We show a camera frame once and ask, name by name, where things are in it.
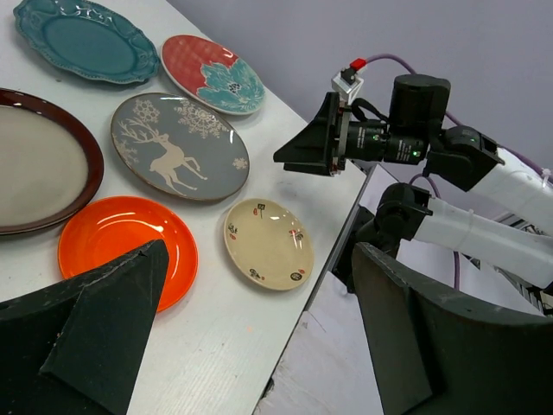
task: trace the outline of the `beige plate with brown rim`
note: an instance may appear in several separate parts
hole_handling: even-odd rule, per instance
[[[256,284],[291,290],[313,270],[313,245],[302,223],[274,201],[249,199],[226,216],[225,244],[234,264]]]

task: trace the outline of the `gray wall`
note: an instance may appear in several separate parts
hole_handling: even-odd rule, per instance
[[[448,109],[491,138],[553,166],[551,0],[169,0],[233,49],[265,85],[306,120],[331,77],[356,57],[393,53],[418,72],[452,83]],[[380,61],[365,71],[363,96],[387,113],[404,70]],[[421,170],[387,166],[402,180]],[[460,208],[495,215],[485,199],[438,181]]]

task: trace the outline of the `red and teal floral plate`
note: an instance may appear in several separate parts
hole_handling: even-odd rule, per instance
[[[180,89],[219,112],[252,114],[264,102],[265,89],[253,69],[207,39],[170,37],[162,46],[162,64]]]

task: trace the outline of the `brown rim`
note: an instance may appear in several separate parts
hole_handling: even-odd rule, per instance
[[[118,112],[121,110],[121,107],[123,107],[123,105],[125,105],[128,101],[132,100],[132,99],[135,99],[137,97],[142,97],[144,95],[162,95],[163,97],[174,97],[174,98],[182,98],[182,99],[187,99],[189,101],[192,101],[192,103],[194,105],[197,105],[199,108],[213,114],[217,119],[218,121],[220,121],[220,123],[222,125],[224,125],[226,128],[228,128],[229,130],[231,131],[234,131],[236,133],[236,137],[238,137],[238,139],[242,142],[242,144],[244,145],[244,148],[245,148],[245,154],[247,155],[248,157],[248,172],[247,174],[245,175],[245,178],[244,178],[244,181],[242,182],[242,184],[240,184],[240,186],[234,190],[233,192],[229,193],[228,195],[224,195],[222,197],[214,197],[214,198],[211,198],[211,199],[205,199],[205,198],[197,198],[197,197],[193,197],[193,196],[184,196],[184,195],[177,195],[175,193],[171,193],[169,192],[168,190],[166,190],[165,188],[162,188],[160,186],[158,186],[157,184],[151,182],[150,180],[148,180],[146,177],[138,174],[138,172],[136,170],[134,170],[132,168],[132,165],[130,163],[127,163],[127,161],[123,158],[123,156],[121,156],[121,153],[119,153],[119,151],[117,150],[117,146],[115,145],[115,138],[113,138],[113,121],[115,119],[115,117],[118,115]],[[111,122],[110,122],[110,135],[111,135],[111,142],[113,143],[113,147],[115,148],[115,152],[118,154],[119,158],[121,159],[121,161],[124,163],[125,166],[127,166],[129,168],[130,171],[132,171],[132,173],[134,173],[134,175],[136,177],[138,177],[140,180],[142,180],[144,183],[150,185],[152,188],[156,188],[157,190],[165,193],[166,195],[172,195],[172,196],[175,196],[175,197],[179,197],[181,199],[184,199],[186,201],[212,201],[212,202],[218,202],[218,201],[223,201],[224,199],[227,199],[229,197],[231,197],[232,195],[235,195],[237,194],[237,192],[239,192],[245,185],[245,183],[248,181],[248,177],[250,177],[250,166],[251,166],[251,160],[250,160],[250,153],[248,152],[248,148],[245,146],[245,142],[244,140],[242,139],[242,137],[238,134],[238,132],[236,131],[236,129],[230,125],[224,118],[222,118],[220,116],[220,114],[218,114],[213,108],[210,108],[204,104],[202,104],[201,102],[199,101],[196,101],[195,99],[191,99],[190,97],[184,97],[182,95],[174,95],[173,93],[139,93],[138,95],[134,95],[128,99],[126,99],[125,101],[123,101],[117,108],[117,110],[115,110],[115,112],[113,113],[113,115],[111,116]]]
[[[0,88],[0,106],[40,113],[65,128],[85,152],[88,177],[79,196],[57,214],[22,225],[0,227],[0,235],[31,232],[60,223],[79,212],[94,197],[104,177],[104,158],[92,133],[73,115],[50,102],[26,93]]]

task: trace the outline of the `oval plate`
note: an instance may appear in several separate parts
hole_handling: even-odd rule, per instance
[[[207,39],[191,35],[168,38],[162,46],[162,64],[180,89],[219,112],[252,114],[263,104],[265,89],[253,69]]]
[[[250,199],[226,216],[225,244],[232,261],[251,281],[271,290],[305,283],[315,256],[302,223],[274,201]]]
[[[198,270],[194,237],[166,207],[133,196],[91,203],[63,228],[58,245],[61,275],[68,279],[97,268],[153,239],[163,239],[169,254],[167,277],[157,311],[188,292]]]
[[[0,235],[73,216],[103,175],[98,143],[78,119],[43,99],[0,89]]]
[[[126,100],[111,119],[111,137],[137,176],[187,199],[223,199],[244,186],[250,171],[238,133],[188,98],[145,93]]]
[[[152,42],[124,17],[86,0],[24,0],[17,31],[52,65],[89,80],[116,84],[156,75]]]

